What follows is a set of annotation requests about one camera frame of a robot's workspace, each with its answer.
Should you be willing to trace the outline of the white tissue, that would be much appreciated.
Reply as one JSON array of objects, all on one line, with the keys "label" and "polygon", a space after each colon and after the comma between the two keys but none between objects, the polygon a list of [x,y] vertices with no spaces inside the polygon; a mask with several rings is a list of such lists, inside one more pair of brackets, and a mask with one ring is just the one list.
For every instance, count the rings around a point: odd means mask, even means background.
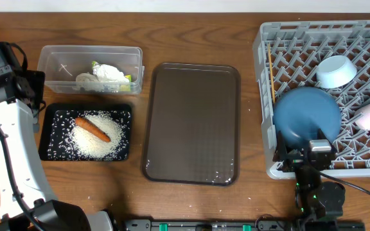
[{"label": "white tissue", "polygon": [[119,71],[116,67],[107,64],[99,64],[96,61],[92,62],[92,72],[100,82],[130,82],[124,73]]}]

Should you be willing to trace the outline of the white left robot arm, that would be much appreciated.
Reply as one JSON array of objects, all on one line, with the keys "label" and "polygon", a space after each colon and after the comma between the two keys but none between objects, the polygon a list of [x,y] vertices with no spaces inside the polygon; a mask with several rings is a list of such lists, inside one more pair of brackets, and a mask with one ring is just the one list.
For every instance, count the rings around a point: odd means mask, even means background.
[{"label": "white left robot arm", "polygon": [[113,230],[107,212],[87,215],[48,183],[34,138],[43,88],[43,72],[0,67],[0,230]]}]

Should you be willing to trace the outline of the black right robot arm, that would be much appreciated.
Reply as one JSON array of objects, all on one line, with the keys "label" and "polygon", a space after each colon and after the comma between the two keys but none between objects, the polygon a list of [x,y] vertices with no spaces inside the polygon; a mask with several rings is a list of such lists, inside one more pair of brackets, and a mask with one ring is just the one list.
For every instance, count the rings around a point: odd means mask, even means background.
[{"label": "black right robot arm", "polygon": [[337,218],[343,215],[345,188],[332,181],[323,182],[321,171],[334,158],[335,148],[321,130],[317,139],[295,153],[289,153],[281,132],[273,159],[283,163],[282,170],[295,173],[295,203],[302,214],[285,225],[285,230],[340,230]]}]

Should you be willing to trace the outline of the orange carrot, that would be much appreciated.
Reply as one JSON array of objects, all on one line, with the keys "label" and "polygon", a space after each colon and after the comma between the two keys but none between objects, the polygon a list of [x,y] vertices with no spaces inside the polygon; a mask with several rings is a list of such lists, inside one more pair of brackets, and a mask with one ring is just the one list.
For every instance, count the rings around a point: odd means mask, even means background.
[{"label": "orange carrot", "polygon": [[91,123],[89,120],[83,117],[77,117],[75,119],[75,124],[84,130],[88,131],[89,133],[93,134],[95,137],[99,138],[101,141],[110,142],[111,139],[108,135],[99,129],[96,125]]}]

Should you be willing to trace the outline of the yellow snack wrapper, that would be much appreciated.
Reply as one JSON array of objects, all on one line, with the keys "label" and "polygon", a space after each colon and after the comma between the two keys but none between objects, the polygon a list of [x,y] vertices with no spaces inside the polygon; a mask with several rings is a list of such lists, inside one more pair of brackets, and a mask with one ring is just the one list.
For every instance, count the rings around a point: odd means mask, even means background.
[{"label": "yellow snack wrapper", "polygon": [[131,80],[117,67],[107,64],[92,62],[92,73],[98,81],[104,83],[104,88],[111,91],[120,91],[121,88],[128,87]]}]

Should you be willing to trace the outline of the wooden chopstick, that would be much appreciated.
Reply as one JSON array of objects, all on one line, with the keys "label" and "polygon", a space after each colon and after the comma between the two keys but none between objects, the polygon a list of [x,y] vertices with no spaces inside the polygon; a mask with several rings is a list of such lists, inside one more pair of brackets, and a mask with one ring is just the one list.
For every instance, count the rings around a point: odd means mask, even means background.
[{"label": "wooden chopstick", "polygon": [[276,102],[276,98],[275,98],[275,92],[274,92],[274,75],[273,75],[272,55],[271,55],[270,43],[267,44],[267,53],[268,53],[268,61],[269,61],[271,97],[272,97],[272,103],[274,104]]}]

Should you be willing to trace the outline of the dark blue plate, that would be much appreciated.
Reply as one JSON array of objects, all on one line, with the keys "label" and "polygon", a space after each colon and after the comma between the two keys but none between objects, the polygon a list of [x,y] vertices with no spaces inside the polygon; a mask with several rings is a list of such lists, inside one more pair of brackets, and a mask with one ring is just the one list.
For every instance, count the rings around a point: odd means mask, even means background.
[{"label": "dark blue plate", "polygon": [[307,147],[321,130],[333,142],[341,129],[341,111],[332,96],[314,87],[288,91],[274,106],[273,122],[292,149]]}]

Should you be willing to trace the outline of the light blue bowl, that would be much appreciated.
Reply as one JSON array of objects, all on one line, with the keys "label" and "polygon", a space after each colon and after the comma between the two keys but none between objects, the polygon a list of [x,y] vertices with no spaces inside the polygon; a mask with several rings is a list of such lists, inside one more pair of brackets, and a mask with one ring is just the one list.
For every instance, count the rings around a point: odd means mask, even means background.
[{"label": "light blue bowl", "polygon": [[331,56],[316,68],[317,81],[321,88],[334,89],[349,83],[357,75],[357,68],[343,55]]}]

